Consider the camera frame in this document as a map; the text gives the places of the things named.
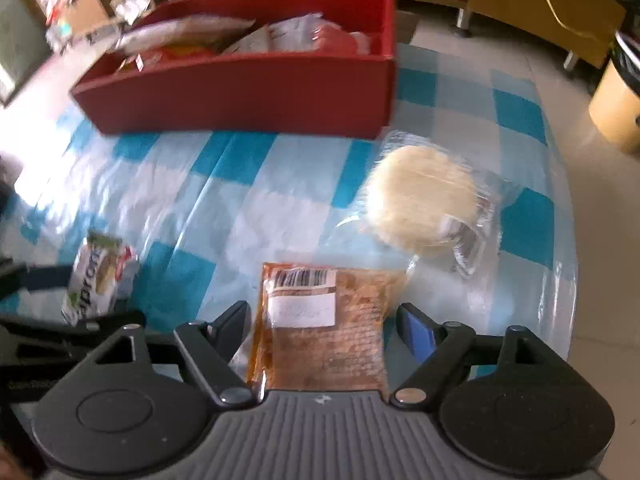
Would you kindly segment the white red striped snack packets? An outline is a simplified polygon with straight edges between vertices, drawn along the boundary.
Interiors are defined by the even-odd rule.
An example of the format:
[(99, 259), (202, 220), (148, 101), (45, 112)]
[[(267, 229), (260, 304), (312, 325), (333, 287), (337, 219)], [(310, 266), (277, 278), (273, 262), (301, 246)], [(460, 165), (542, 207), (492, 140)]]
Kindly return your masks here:
[(224, 50), (224, 54), (274, 52), (368, 55), (371, 39), (363, 32), (342, 29), (321, 13), (309, 13), (259, 27)]

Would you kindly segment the Kaprons wafer packet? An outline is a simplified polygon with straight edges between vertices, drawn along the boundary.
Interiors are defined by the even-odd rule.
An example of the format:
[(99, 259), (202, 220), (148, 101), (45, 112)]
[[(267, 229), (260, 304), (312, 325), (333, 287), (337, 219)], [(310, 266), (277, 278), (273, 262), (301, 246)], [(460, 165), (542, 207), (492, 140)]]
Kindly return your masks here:
[(70, 325), (114, 314), (134, 289), (139, 258), (122, 238), (90, 230), (82, 241), (62, 305)]

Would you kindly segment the red cardboard box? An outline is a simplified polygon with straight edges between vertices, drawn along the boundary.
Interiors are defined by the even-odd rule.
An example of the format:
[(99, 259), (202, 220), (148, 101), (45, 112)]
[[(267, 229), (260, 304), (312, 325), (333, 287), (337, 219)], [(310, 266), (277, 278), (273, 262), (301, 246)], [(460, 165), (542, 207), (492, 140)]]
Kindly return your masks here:
[(368, 55), (221, 54), (143, 72), (101, 55), (70, 96), (104, 134), (233, 130), (373, 139), (390, 122), (396, 81), (395, 0), (172, 0), (143, 25), (211, 13), (257, 25), (319, 12), (371, 39)]

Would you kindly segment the blue white checkered cloth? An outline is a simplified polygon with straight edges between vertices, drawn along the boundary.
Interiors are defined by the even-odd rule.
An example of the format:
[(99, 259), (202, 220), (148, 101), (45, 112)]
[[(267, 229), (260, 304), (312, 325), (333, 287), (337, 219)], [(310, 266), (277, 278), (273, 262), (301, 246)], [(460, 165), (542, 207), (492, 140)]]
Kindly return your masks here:
[[(566, 356), (574, 219), (532, 72), (405, 45), (398, 58), (395, 127), (426, 136), (506, 188), (495, 281), (469, 290), (456, 274), (422, 264), (409, 300), (485, 334), (525, 325)], [(142, 263), (131, 301), (153, 330), (255, 301), (266, 261), (371, 251), (333, 229), (374, 161), (372, 142), (233, 131), (108, 138), (76, 105), (46, 107), (42, 96), (2, 114), (1, 141), (26, 157), (1, 219), (2, 252), (70, 263), (91, 230), (123, 238)]]

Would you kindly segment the brown snack packet with barcode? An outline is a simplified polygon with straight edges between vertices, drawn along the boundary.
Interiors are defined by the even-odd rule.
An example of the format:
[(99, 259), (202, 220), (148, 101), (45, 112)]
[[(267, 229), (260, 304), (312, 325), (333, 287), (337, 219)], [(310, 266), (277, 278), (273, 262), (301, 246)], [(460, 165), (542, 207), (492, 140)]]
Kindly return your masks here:
[(397, 269), (265, 263), (247, 381), (259, 393), (387, 396), (383, 327), (405, 284)]

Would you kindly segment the red orange snack bag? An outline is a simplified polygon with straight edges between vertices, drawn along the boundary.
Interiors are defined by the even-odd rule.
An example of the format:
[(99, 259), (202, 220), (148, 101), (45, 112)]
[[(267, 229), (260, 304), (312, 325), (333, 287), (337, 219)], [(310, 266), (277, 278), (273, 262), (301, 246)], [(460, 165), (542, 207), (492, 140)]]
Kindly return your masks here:
[(207, 44), (165, 44), (128, 54), (119, 64), (119, 72), (143, 72), (155, 66), (177, 61), (201, 61), (216, 58), (218, 51)]

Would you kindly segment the round white cake clear bag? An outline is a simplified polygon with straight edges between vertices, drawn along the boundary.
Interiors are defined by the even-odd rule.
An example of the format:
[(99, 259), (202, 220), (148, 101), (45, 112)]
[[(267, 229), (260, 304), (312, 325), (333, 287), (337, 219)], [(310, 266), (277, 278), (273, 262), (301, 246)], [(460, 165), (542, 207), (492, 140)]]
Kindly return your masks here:
[(425, 136), (388, 130), (329, 242), (411, 263), (445, 256), (470, 278), (497, 257), (520, 187)]

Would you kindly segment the yellow trash bin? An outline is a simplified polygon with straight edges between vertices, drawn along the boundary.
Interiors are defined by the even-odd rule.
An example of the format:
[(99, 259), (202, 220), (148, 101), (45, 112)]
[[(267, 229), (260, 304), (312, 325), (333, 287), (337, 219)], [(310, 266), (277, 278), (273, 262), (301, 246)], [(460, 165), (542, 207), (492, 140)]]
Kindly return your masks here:
[(616, 32), (610, 62), (593, 93), (593, 125), (621, 152), (639, 157), (639, 43)]

